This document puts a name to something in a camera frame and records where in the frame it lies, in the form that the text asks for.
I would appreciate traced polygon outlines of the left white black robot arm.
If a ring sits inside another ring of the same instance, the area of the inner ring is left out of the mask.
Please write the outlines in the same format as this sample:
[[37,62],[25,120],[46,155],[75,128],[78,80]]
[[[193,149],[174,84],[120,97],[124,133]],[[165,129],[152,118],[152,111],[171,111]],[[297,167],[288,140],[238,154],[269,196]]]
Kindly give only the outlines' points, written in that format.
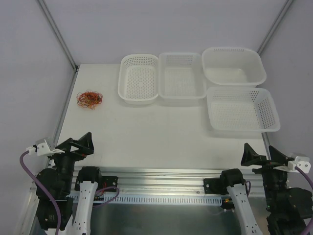
[[89,235],[94,196],[103,179],[96,166],[85,166],[78,172],[73,186],[75,163],[94,153],[92,133],[67,139],[50,156],[55,166],[36,176],[39,199],[36,216],[48,235]]

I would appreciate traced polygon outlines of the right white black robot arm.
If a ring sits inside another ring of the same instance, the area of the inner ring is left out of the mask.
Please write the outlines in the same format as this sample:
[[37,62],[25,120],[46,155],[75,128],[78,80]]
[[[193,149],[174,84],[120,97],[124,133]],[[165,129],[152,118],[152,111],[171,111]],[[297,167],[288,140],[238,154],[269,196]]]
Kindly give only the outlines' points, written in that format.
[[[242,166],[257,165],[252,172],[260,174],[266,197],[268,231],[272,235],[308,235],[313,228],[313,194],[302,188],[287,186],[288,173],[300,173],[309,183],[313,182],[304,169],[306,161],[299,157],[288,157],[273,146],[269,147],[271,159],[259,155],[248,144],[244,144]],[[229,194],[238,217],[241,233],[260,235],[259,228],[250,203],[248,189],[243,174],[237,168],[222,171],[220,189]]]

